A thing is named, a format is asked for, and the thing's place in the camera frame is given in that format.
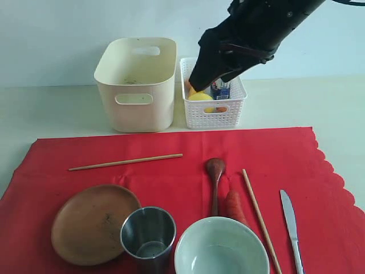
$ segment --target small white basket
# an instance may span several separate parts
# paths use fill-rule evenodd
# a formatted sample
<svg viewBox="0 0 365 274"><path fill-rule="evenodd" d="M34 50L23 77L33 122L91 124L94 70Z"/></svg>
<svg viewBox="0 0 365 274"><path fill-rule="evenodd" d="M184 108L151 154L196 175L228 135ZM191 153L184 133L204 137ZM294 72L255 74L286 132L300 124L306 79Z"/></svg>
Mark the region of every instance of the small white basket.
<svg viewBox="0 0 365 274"><path fill-rule="evenodd" d="M185 117L188 127L194 130L235 127L240 122L244 100L247 97L240 78L236 77L231 82L230 99L207 101L187 100L189 91L185 90L184 82L189 79L196 60L197 58L182 58L180 61L182 98L184 99ZM210 94L210 87L204 92ZM218 113L207 113L204 111L206 108L211 107L225 107L226 111Z"/></svg>
<svg viewBox="0 0 365 274"><path fill-rule="evenodd" d="M121 38L109 44L95 70L111 126L156 132L173 119L176 43L168 38Z"/></svg>

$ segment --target brown wooden plate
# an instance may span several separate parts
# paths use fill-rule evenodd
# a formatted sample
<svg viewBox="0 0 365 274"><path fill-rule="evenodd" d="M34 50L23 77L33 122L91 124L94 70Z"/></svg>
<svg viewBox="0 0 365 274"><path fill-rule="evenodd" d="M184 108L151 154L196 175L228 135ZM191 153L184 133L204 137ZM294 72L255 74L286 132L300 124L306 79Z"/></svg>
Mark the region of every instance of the brown wooden plate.
<svg viewBox="0 0 365 274"><path fill-rule="evenodd" d="M128 189L113 184L88 188L66 202L54 220L51 241L56 253L76 265L96 265L119 256L120 229L141 207Z"/></svg>

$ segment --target wooden spoon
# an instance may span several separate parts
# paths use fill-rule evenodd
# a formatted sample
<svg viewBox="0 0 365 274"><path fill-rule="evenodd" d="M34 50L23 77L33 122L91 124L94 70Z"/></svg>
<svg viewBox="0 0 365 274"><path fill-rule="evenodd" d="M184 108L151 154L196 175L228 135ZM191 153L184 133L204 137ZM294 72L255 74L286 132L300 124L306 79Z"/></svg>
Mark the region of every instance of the wooden spoon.
<svg viewBox="0 0 365 274"><path fill-rule="evenodd" d="M205 163L205 168L213 184L212 216L218 216L218 183L226 165L220 158L211 158Z"/></svg>

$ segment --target butter knife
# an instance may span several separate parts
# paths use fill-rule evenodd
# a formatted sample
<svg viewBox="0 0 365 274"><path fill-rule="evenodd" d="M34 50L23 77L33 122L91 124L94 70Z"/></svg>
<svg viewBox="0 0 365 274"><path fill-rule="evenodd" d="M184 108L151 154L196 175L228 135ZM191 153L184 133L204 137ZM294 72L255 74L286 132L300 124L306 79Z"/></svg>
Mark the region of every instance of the butter knife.
<svg viewBox="0 0 365 274"><path fill-rule="evenodd" d="M284 190L280 190L281 203L283 205L287 230L291 241L291 246L294 251L295 265L297 266L298 274L304 274L301 253L299 252L299 241L297 234L297 223L295 221L294 209L290 198Z"/></svg>

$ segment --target wooden chopstick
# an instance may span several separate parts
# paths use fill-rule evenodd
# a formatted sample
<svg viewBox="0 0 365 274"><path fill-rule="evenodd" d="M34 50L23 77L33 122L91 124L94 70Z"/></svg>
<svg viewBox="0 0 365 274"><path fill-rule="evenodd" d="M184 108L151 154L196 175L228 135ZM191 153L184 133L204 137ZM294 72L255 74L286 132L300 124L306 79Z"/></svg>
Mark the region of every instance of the wooden chopstick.
<svg viewBox="0 0 365 274"><path fill-rule="evenodd" d="M178 158L182 157L182 154L170 154L170 155L162 155L162 156L154 156L154 157L147 157L147 158L139 158L139 159L132 159L132 160L124 160L119 162L110 162L110 163L103 163L103 164L93 164L91 166L84 166L84 167L73 167L69 168L69 171L73 170L88 170L90 168L98 168L98 167L110 167L110 166L117 166L119 164L132 164L132 163L140 163L140 162L149 162L155 160L163 160L163 159L170 159L170 158Z"/></svg>
<svg viewBox="0 0 365 274"><path fill-rule="evenodd" d="M273 258L273 262L274 262L276 271L277 271L278 274L282 274L281 269L280 269L280 265L279 265L279 261L278 261L278 259L276 257L276 254L275 254L275 250L274 250L273 244L272 244L272 242L270 240L270 236L269 236L269 233L268 233L268 231L266 229L265 222L263 221L263 218L262 218L260 209L258 207L256 198L255 198L255 194L253 193L253 190L252 190L252 187L251 187L251 184L250 184L249 177L247 176L247 173L246 173L246 170L245 169L242 170L242 173L244 175L245 182L246 182L246 186L247 186L247 189L249 190L250 197L251 197L251 201L253 203L253 206L254 206L255 211L256 211L256 215L257 215L258 220L260 222L260 226L261 226L263 235L265 237L267 246L269 247L269 251L270 251L271 257Z"/></svg>

